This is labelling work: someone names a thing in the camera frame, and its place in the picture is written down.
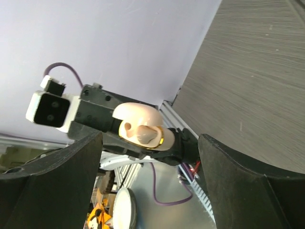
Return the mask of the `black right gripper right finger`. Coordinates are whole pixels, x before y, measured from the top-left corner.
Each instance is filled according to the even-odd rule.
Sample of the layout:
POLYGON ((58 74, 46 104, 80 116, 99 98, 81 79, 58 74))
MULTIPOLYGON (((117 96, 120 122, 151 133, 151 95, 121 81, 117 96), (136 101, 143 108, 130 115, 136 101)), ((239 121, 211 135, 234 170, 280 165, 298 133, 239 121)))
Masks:
POLYGON ((305 176, 236 151, 202 134, 198 148, 219 229, 302 229, 305 176))

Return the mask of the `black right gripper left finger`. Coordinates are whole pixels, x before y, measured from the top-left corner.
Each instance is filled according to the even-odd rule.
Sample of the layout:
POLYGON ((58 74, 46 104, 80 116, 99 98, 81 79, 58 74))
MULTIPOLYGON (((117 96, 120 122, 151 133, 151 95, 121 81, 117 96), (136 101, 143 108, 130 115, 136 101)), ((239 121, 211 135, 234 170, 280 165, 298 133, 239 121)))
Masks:
POLYGON ((102 153, 93 132, 41 159, 0 176, 3 229, 81 229, 102 153))

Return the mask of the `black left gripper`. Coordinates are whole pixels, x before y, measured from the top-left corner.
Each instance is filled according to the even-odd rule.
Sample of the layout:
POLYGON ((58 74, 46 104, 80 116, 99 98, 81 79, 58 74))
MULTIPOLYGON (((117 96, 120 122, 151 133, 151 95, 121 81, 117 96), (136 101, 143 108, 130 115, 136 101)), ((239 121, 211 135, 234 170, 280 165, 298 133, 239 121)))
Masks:
POLYGON ((122 103, 145 104, 156 108, 158 105, 129 98, 102 89, 101 86, 86 84, 80 95, 80 104, 75 119, 68 130, 68 138, 81 140, 95 131, 103 132, 103 150, 118 155, 144 159, 139 146, 127 143, 118 136, 121 121, 112 117, 114 109, 122 103))

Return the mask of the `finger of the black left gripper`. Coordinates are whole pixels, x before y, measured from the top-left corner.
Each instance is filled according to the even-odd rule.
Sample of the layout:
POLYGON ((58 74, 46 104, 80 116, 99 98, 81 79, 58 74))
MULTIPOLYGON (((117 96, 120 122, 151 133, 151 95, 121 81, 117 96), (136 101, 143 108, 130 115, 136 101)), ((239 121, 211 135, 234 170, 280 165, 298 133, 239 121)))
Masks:
POLYGON ((183 130, 168 128, 166 130, 171 131, 175 137, 170 149, 165 151, 145 149, 142 153, 170 166, 181 163, 195 164, 200 159, 197 138, 187 128, 183 130))

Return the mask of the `beige earbud charging case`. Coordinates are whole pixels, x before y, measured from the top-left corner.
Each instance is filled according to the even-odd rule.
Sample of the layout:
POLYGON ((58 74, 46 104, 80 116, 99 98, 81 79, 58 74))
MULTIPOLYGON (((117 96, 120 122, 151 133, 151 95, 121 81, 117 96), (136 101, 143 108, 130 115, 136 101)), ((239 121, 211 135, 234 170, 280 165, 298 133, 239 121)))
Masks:
POLYGON ((175 136, 163 127, 163 117, 154 107, 140 103, 123 103, 112 114, 121 120, 118 134, 121 138, 146 149, 165 151, 175 142, 175 136))

